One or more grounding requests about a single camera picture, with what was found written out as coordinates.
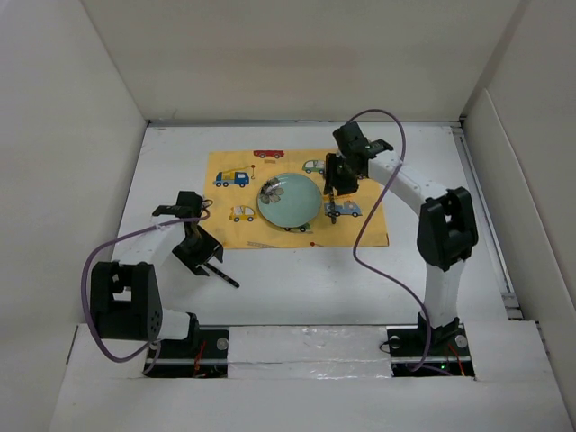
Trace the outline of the silver fork patterned handle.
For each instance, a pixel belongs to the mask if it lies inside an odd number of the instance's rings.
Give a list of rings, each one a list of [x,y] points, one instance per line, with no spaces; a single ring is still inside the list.
[[[238,289],[240,287],[240,284],[234,280],[233,278],[231,278],[230,276],[228,276],[227,274],[223,273],[219,268],[217,268],[216,266],[210,264],[210,263],[206,263],[204,265],[204,267],[208,270],[210,270],[211,272],[213,272],[215,275],[217,275],[220,279],[224,280],[226,283],[232,285],[234,288]]]

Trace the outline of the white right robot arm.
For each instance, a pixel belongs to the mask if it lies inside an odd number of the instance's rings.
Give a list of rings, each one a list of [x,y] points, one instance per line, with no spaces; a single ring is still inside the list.
[[[424,310],[427,324],[416,332],[418,348],[437,354],[449,341],[446,329],[458,325],[457,296],[465,261],[479,235],[473,201],[464,187],[450,189],[404,163],[391,144],[370,140],[357,122],[333,132],[338,152],[326,156],[325,192],[354,194],[359,179],[374,180],[418,216],[417,248],[427,265]]]

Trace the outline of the green floral ceramic plate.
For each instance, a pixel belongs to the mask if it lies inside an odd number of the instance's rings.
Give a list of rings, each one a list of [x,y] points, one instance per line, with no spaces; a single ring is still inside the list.
[[[284,230],[306,230],[322,207],[318,186],[306,175],[282,173],[260,187],[256,204],[264,219]]]

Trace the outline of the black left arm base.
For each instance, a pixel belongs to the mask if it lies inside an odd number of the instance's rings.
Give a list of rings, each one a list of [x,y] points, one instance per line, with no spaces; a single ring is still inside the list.
[[[222,379],[228,377],[230,328],[203,326],[189,313],[185,339],[161,342],[156,355],[148,351],[143,374],[148,378]]]

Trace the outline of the yellow car print placemat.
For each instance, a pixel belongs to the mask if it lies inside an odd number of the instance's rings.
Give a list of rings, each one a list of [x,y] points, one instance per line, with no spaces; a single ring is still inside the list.
[[[388,246],[382,209],[360,230],[381,187],[360,179],[355,193],[326,194],[326,155],[324,149],[212,152],[204,228],[229,249]]]

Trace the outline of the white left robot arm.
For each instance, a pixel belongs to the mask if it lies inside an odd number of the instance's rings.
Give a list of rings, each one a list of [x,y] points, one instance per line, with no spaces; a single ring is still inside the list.
[[[191,312],[163,307],[157,268],[176,258],[196,276],[207,276],[212,259],[223,260],[223,246],[200,222],[208,218],[208,201],[195,192],[181,191],[172,205],[152,212],[151,226],[111,240],[100,249],[133,239],[114,261],[93,264],[98,251],[86,260],[81,276],[86,323],[98,343],[105,339],[167,342],[180,356],[200,348],[199,323]]]

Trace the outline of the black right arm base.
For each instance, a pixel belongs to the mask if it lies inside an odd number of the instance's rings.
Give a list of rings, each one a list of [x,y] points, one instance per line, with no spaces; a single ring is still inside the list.
[[[390,356],[394,378],[462,376],[474,377],[472,354],[464,325],[458,318],[441,328],[431,330],[421,316],[415,325],[386,328],[386,339],[380,350]]]

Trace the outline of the silver spoon patterned handle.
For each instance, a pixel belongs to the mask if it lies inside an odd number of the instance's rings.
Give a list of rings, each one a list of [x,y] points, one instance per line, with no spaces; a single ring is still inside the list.
[[[336,202],[333,191],[328,193],[328,216],[330,217],[331,223],[335,225],[337,223],[338,216],[336,212]]]

